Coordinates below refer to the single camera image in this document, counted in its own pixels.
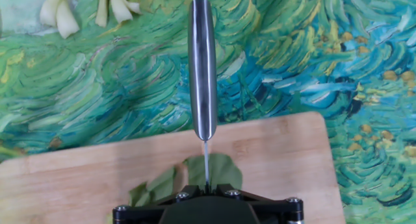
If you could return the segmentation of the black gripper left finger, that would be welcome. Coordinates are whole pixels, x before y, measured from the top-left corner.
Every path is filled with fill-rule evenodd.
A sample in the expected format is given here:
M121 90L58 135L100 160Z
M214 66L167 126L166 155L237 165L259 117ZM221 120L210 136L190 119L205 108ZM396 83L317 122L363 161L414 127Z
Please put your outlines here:
M144 206L120 205L112 210L113 224L158 223L164 211L174 204L207 194L207 185L186 185L181 191Z

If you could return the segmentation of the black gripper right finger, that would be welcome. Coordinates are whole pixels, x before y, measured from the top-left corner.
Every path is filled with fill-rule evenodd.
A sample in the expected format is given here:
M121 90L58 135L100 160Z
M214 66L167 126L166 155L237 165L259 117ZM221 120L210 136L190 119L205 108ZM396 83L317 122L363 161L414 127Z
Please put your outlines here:
M238 190L230 184L219 184L216 188L209 186L209 194L244 201L253 208L255 214L277 215L280 223L304 224L304 203L297 197L272 200Z

